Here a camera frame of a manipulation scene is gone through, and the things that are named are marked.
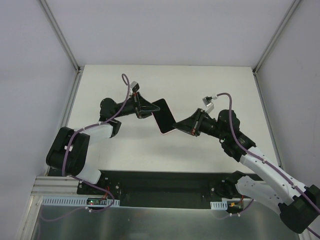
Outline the blue smartphone black screen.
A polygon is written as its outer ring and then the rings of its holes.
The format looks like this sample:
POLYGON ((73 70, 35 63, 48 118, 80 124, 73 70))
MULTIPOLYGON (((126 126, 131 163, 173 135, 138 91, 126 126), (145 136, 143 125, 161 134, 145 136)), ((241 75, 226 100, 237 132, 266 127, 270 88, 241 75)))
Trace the blue smartphone black screen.
POLYGON ((157 119, 175 119, 166 100, 161 98, 153 102, 153 104, 160 107, 160 111, 154 112, 152 115, 157 119))

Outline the pink phone case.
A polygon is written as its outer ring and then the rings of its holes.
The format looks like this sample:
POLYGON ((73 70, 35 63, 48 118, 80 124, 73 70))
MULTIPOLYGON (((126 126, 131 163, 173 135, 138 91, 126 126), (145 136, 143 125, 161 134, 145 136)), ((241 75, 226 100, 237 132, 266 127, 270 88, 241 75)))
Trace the pink phone case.
POLYGON ((162 135, 167 135, 176 131, 177 129, 173 126, 176 123, 174 118, 154 118, 157 128, 162 135))

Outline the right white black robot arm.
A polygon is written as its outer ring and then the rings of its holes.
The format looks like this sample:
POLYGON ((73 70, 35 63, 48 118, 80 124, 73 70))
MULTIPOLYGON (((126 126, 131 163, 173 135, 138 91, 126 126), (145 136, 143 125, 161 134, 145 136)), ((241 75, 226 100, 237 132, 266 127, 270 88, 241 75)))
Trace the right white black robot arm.
POLYGON ((225 184, 230 197, 239 194, 250 197, 277 213, 293 232, 302 234, 320 215, 320 189, 307 186, 278 165, 273 164, 257 145, 240 131, 240 120, 232 109, 220 111, 211 118, 203 109, 176 122, 173 127, 191 136, 201 133, 219 140, 223 151, 252 170, 265 184, 256 183, 248 175, 236 171, 225 184))

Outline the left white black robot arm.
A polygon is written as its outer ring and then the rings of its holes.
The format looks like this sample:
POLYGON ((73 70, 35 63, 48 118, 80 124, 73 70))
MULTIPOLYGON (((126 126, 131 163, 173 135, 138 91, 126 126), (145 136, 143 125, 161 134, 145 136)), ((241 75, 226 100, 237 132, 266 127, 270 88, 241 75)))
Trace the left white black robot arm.
POLYGON ((100 170, 86 163, 88 148, 118 134, 122 123, 116 117, 136 115, 138 119, 144 119, 160 109, 145 100, 139 92, 132 93, 121 103, 105 98, 100 103, 98 123, 82 131, 60 128, 46 156, 46 164, 67 176, 89 182, 90 191, 96 195, 102 194, 106 188, 105 177, 100 170))

